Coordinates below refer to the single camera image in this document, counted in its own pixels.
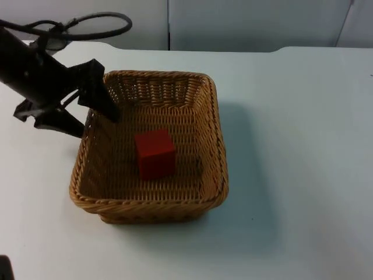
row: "red block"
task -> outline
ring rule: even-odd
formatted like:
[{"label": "red block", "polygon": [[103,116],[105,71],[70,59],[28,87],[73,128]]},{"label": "red block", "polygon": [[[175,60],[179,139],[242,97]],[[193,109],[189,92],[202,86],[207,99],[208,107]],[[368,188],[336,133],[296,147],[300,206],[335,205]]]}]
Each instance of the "red block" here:
[{"label": "red block", "polygon": [[140,177],[152,180],[175,173],[175,147],[166,129],[135,135]]}]

